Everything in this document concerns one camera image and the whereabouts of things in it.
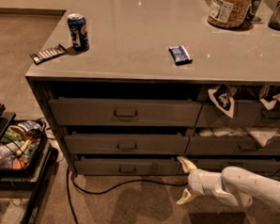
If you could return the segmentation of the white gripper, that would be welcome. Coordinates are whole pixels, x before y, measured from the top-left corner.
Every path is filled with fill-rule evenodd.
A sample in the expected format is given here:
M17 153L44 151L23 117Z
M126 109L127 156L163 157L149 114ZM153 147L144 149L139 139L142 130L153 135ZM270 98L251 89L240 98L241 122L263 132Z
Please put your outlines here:
M182 169L188 176L188 188L184 189L177 204L184 205L197 195L213 195L223 198L227 192L222 184L222 174L220 172L209 172L197 168L197 166L184 156L179 156L177 160L181 163Z

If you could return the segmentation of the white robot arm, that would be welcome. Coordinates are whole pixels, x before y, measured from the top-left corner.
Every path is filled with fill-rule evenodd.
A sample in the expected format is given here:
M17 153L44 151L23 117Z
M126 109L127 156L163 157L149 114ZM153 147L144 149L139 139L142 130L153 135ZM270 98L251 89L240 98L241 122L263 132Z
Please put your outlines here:
M213 196L223 204L247 208L253 199L258 199L280 213L280 182L236 166L211 172L198 168L183 156L177 159L188 175L187 186L177 204L186 204L198 196Z

